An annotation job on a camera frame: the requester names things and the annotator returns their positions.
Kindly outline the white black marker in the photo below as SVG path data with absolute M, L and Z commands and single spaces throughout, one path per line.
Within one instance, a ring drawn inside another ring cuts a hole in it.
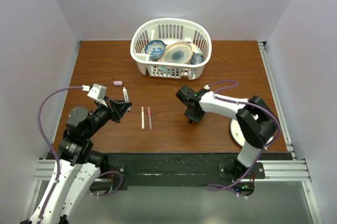
M 130 100 L 129 100 L 129 97 L 128 97 L 128 92 L 127 92 L 127 89 L 126 89 L 126 87 L 124 85 L 123 85 L 122 92 L 123 92 L 123 96 L 124 96 L 124 101 L 127 102 L 127 103 L 129 103 Z

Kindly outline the white pink pen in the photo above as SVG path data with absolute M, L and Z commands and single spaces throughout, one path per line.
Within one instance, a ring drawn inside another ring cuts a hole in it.
M 144 113 L 144 107 L 141 107 L 141 129 L 145 130 L 145 113 Z

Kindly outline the purple eraser cap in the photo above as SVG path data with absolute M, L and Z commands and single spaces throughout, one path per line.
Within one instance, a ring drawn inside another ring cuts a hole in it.
M 113 81 L 113 84 L 115 86 L 122 86 L 123 85 L 123 82 L 122 81 Z

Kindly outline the red purple pen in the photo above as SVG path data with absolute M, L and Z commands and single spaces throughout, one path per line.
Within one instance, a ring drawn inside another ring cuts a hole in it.
M 147 112 L 148 112 L 149 129 L 152 130 L 153 129 L 153 126 L 152 126 L 152 114 L 151 114 L 151 108 L 150 107 L 147 108 Z

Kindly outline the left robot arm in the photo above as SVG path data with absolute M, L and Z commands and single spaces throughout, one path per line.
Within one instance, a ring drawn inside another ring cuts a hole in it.
M 91 137 L 109 120 L 120 123 L 132 104 L 104 97 L 96 105 L 92 112 L 83 106 L 69 112 L 51 179 L 39 205 L 24 223 L 69 223 L 94 180 L 110 173 L 107 155 L 92 150 Z

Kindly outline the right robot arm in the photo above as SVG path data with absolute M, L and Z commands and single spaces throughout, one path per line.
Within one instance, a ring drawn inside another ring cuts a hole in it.
M 211 91 L 209 87 L 194 91 L 187 85 L 180 88 L 176 97 L 186 106 L 184 115 L 190 123 L 199 123 L 206 113 L 222 115 L 237 121 L 245 139 L 235 160 L 234 171 L 240 178 L 253 172 L 253 165 L 274 134 L 281 132 L 276 116 L 259 96 L 250 99 L 232 98 Z

